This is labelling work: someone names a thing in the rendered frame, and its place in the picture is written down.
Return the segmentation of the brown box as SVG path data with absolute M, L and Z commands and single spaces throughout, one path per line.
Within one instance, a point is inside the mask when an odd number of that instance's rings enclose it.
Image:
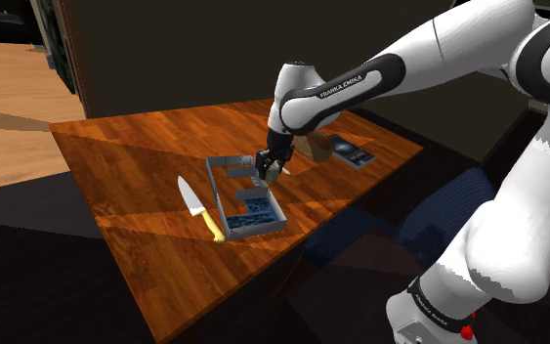
M 296 151 L 314 163 L 327 161 L 334 151 L 329 137 L 319 131 L 313 131 L 304 136 L 295 136 L 293 144 Z

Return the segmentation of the grey divided tray, blue bottom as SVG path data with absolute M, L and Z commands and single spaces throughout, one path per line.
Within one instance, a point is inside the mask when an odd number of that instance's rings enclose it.
M 254 156 L 207 156 L 205 164 L 226 240 L 271 234 L 285 228 L 287 219 L 269 185 L 259 178 Z M 225 167 L 227 179 L 251 180 L 253 188 L 235 190 L 233 195 L 235 201 L 244 205 L 245 214 L 225 214 L 212 172 L 214 167 Z

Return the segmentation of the small pale grey object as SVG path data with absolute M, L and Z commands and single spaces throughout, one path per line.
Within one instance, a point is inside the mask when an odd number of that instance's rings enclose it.
M 275 161 L 266 171 L 265 180 L 275 181 L 281 174 L 289 175 L 290 172 Z

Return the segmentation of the wooden table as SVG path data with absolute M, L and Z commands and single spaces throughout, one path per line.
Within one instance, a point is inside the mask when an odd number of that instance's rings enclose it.
M 266 144 L 270 100 L 54 123 L 51 132 L 156 344 L 259 276 L 315 229 L 418 154 L 417 144 L 343 112 L 326 132 L 371 152 L 355 169 L 295 154 L 271 189 L 286 217 L 278 233 L 225 243 L 190 215 L 184 178 L 212 216 L 235 214 L 241 180 L 208 171 L 209 156 L 252 155 Z

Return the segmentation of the dark blue chair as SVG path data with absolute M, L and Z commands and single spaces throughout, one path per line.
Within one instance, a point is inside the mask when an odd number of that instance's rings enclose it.
M 392 235 L 429 267 L 477 208 L 495 197 L 485 172 L 470 168 L 418 204 L 397 224 L 354 207 L 338 213 L 305 241 L 302 257 L 323 267 L 372 228 Z

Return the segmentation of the dark shelf unit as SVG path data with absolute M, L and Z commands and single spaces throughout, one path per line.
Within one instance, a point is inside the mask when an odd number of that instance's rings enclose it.
M 30 0 L 30 3 L 50 61 L 69 92 L 75 94 L 75 74 L 63 34 L 57 0 Z

